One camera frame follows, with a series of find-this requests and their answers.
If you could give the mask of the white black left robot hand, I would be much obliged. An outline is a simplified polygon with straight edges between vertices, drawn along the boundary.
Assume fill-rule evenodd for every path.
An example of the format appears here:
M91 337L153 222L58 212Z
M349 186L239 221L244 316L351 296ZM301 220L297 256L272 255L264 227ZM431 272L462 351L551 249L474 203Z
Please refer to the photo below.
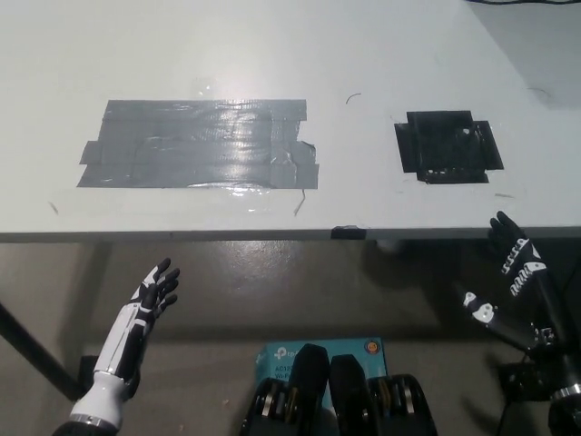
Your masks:
M165 312L176 303L174 293L180 270L163 259L139 283L130 300L122 306L103 344L94 372L107 373L130 382L139 372L148 337Z

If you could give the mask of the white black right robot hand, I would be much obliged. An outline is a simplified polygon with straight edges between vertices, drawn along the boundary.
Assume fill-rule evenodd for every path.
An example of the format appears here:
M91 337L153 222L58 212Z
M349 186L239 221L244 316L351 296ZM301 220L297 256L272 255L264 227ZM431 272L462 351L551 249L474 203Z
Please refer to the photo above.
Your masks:
M580 394L580 336L566 299L534 242L507 214L489 221L488 239L499 255L500 273L515 302L534 296L537 313L530 322L503 315L498 306L460 288L463 309L488 332L522 351L536 365L552 402Z

